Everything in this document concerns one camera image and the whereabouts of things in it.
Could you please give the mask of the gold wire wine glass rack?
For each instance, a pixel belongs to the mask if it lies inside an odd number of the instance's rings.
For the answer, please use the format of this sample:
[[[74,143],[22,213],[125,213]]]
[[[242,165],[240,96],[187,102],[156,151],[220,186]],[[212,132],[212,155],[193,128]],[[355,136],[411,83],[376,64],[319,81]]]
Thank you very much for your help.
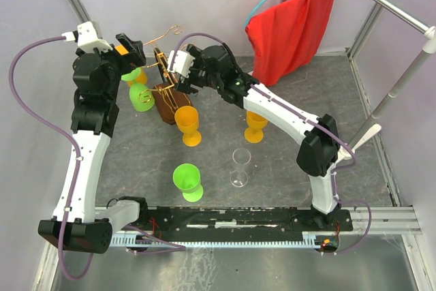
[[[144,68],[156,66],[159,70],[162,83],[152,87],[150,92],[154,97],[155,105],[162,121],[169,125],[176,123],[175,113],[180,107],[191,106],[192,103],[188,95],[175,89],[178,78],[175,73],[168,71],[168,56],[159,49],[157,41],[165,37],[169,32],[178,35],[182,31],[182,27],[173,25],[163,35],[143,44],[144,47],[149,45],[153,48],[156,62],[152,65],[144,66]]]

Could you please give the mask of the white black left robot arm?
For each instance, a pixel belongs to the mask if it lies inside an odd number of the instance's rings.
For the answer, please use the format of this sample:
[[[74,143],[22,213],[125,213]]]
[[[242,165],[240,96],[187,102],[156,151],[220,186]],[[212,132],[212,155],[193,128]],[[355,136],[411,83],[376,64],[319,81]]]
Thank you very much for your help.
[[[116,98],[121,77],[146,64],[142,42],[124,33],[116,39],[125,54],[112,44],[79,42],[72,64],[76,90],[70,137],[74,144],[58,204],[52,217],[40,221],[37,229],[62,250],[102,254],[112,235],[125,225],[142,230],[151,219],[146,200],[138,197],[123,197],[114,209],[95,211],[99,174],[119,113]]]

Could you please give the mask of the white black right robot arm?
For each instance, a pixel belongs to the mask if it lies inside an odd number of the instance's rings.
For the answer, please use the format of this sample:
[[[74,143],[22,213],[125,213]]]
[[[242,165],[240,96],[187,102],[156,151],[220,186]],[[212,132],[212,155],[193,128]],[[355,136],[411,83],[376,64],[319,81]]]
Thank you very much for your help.
[[[169,72],[179,74],[176,89],[190,94],[209,87],[229,104],[254,112],[277,126],[299,146],[296,163],[311,183],[313,225],[327,230],[336,223],[337,204],[330,180],[339,152],[335,120],[301,110],[275,95],[238,66],[226,44],[199,49],[189,44],[186,50],[171,51]]]

